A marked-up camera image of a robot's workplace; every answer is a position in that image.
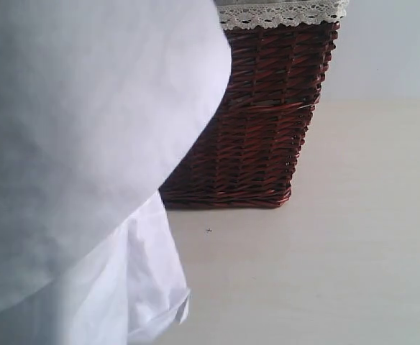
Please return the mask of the white t-shirt red lettering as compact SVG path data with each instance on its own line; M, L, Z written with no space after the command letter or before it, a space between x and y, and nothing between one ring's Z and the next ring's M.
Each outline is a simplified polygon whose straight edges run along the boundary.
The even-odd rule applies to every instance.
M0 1L0 344L138 344L186 319L159 189L231 61L212 1Z

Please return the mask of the dark red wicker basket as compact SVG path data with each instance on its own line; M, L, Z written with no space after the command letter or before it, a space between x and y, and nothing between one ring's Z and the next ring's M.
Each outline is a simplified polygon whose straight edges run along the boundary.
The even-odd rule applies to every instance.
M278 208L321 95L338 22L231 29L223 100L160 188L169 209Z

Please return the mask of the white lace fabric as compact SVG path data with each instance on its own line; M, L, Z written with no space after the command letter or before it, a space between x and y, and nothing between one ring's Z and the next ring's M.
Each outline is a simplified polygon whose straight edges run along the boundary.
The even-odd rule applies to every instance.
M334 23L346 16L348 0L216 1L225 30Z

